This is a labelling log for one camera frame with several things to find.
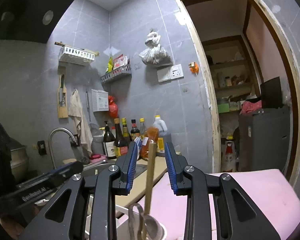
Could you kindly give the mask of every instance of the pink table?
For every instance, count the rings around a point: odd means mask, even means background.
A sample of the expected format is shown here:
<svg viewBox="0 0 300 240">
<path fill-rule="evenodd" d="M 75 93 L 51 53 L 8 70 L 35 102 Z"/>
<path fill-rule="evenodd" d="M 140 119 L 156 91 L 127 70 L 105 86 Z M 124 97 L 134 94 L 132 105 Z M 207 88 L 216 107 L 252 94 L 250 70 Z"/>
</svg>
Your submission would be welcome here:
<svg viewBox="0 0 300 240">
<path fill-rule="evenodd" d="M 286 240 L 300 222 L 300 200 L 279 170 L 235 172 L 231 176 L 248 193 L 272 223 L 281 237 Z M 214 205 L 210 196 L 212 239 L 217 239 Z M 139 201 L 144 205 L 144 197 Z M 170 187 L 168 173 L 154 186 L 150 215 L 164 224 L 167 240 L 183 239 L 186 223 L 186 196 L 175 196 Z"/>
</svg>

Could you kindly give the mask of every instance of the wall-mounted basket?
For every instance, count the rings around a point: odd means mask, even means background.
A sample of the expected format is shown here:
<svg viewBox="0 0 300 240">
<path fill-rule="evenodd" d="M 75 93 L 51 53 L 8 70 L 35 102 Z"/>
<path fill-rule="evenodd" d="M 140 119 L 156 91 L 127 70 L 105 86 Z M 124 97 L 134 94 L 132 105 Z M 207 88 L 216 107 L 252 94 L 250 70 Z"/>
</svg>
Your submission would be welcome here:
<svg viewBox="0 0 300 240">
<path fill-rule="evenodd" d="M 59 61 L 88 65 L 94 61 L 95 54 L 71 46 L 63 46 L 59 52 Z"/>
<path fill-rule="evenodd" d="M 132 75 L 130 64 L 116 68 L 113 71 L 103 75 L 100 79 L 101 83 L 108 83 L 128 75 Z"/>
</svg>

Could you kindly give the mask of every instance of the range hood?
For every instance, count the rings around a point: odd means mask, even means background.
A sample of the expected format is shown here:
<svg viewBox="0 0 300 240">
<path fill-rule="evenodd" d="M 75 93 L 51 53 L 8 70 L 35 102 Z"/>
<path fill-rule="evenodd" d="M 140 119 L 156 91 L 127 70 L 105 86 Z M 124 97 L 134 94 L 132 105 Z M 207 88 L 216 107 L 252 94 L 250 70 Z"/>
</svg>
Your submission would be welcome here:
<svg viewBox="0 0 300 240">
<path fill-rule="evenodd" d="M 0 40 L 46 43 L 74 0 L 0 0 Z"/>
</svg>

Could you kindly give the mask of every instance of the metal pot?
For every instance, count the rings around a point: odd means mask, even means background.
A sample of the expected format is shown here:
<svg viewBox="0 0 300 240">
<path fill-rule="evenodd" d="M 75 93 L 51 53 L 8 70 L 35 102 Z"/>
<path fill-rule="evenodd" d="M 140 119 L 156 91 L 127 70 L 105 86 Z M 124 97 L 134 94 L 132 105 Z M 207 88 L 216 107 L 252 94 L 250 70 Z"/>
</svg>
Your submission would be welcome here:
<svg viewBox="0 0 300 240">
<path fill-rule="evenodd" d="M 11 171 L 17 183 L 22 182 L 28 172 L 29 157 L 26 152 L 26 146 L 12 139 L 11 149 Z"/>
</svg>

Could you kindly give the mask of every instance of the silver screw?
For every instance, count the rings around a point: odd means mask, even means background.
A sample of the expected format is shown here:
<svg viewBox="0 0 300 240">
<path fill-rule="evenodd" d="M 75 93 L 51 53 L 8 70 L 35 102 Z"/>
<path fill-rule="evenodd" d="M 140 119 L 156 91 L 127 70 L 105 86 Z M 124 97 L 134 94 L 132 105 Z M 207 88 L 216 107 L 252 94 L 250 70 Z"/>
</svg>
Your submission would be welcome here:
<svg viewBox="0 0 300 240">
<path fill-rule="evenodd" d="M 185 170 L 186 170 L 187 172 L 192 172 L 192 171 L 194 171 L 194 167 L 188 165 L 188 166 L 185 167 Z"/>
<path fill-rule="evenodd" d="M 72 175 L 72 180 L 74 180 L 74 181 L 78 181 L 79 179 L 81 179 L 81 175 L 80 174 L 74 174 L 74 175 Z"/>
<path fill-rule="evenodd" d="M 231 179 L 231 176 L 230 176 L 229 174 L 227 174 L 227 173 L 223 173 L 223 174 L 221 175 L 221 178 L 224 179 L 224 180 L 230 180 L 230 179 Z"/>
<path fill-rule="evenodd" d="M 119 167 L 117 165 L 111 165 L 109 167 L 109 171 L 117 171 L 119 169 Z"/>
</svg>

